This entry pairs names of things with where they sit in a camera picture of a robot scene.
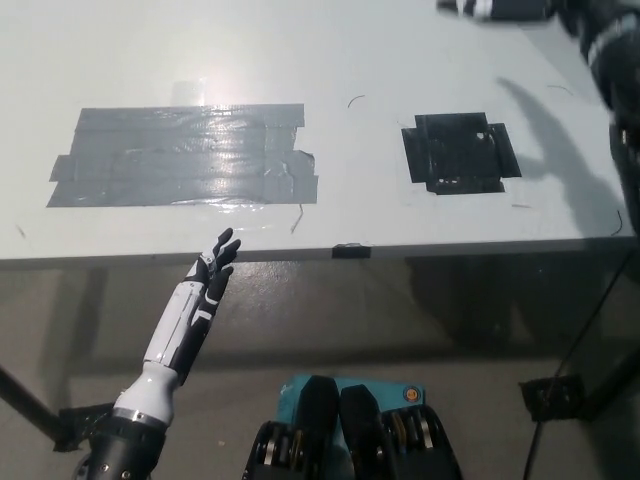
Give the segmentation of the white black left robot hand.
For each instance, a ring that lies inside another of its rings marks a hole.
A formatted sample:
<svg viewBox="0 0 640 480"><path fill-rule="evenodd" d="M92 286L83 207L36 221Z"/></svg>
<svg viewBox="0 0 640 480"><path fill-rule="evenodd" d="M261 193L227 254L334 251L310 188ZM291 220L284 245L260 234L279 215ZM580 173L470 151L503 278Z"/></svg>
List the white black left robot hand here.
<svg viewBox="0 0 640 480"><path fill-rule="evenodd" d="M231 228L224 230L175 287L144 354L141 374L115 401L114 416L163 430L170 426L175 391L184 385L209 333L240 245Z"/></svg>

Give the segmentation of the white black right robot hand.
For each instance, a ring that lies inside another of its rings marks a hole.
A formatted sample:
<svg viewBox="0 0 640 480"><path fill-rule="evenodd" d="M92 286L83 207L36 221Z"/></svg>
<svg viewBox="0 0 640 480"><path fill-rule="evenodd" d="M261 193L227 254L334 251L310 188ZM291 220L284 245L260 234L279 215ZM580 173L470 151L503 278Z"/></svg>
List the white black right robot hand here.
<svg viewBox="0 0 640 480"><path fill-rule="evenodd" d="M625 15L639 15L636 1L443 0L436 9L481 22L540 23L558 17L569 35L587 45Z"/></svg>

